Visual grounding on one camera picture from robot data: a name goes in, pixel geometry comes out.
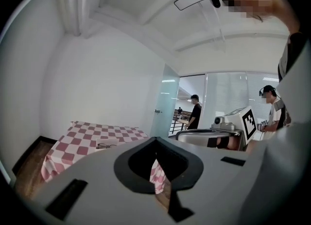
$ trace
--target black t-shirt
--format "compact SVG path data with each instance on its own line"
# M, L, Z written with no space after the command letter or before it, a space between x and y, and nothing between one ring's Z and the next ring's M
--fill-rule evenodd
M199 125L200 115L201 115L201 105L197 104L194 106L192 114L190 116L189 121L191 121L192 117L195 117L195 120L191 123L188 129L197 129Z

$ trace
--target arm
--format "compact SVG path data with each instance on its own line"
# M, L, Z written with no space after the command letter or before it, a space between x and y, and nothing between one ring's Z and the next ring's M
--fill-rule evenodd
M189 121L189 123L186 125L186 127L189 127L191 125L192 122L194 122L195 117L192 117L191 120Z
M273 125L271 126L266 126L263 131L264 132L275 132L278 126L278 121L276 121Z

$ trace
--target table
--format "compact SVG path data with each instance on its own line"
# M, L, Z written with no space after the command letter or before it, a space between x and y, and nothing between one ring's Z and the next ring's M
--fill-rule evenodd
M83 121L73 121L67 134L62 136L45 156L41 174L48 182L69 166L96 151L97 138L118 138L125 144L148 136L137 127L99 125ZM156 160L151 168L150 182L155 184L156 193L164 188L165 174Z
M185 121L185 120L178 120L179 123L183 123L183 124L188 124L189 121Z

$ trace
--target white wall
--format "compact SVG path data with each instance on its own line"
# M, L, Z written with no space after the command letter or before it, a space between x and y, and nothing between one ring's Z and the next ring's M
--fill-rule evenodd
M192 112L194 105L188 101L177 100L175 109L179 109L179 107L181 107L183 111Z
M181 77L179 87L190 95L198 95L202 104L204 94L205 75Z
M13 179L12 167L40 136L42 82L63 35L56 0L31 0L0 45L0 156Z
M50 60L42 135L59 139L70 121L149 131L164 61L115 28L94 20L91 26L88 39L65 35Z
M180 53L180 75L212 71L248 70L277 73L286 39L272 37L237 37L226 39L226 53L205 43Z

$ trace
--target glasses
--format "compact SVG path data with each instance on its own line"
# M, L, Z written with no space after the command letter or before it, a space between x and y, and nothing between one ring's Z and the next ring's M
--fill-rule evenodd
M116 145L106 145L104 143L99 143L97 146L96 146L96 149L108 149L108 148L111 148L112 146L116 146Z

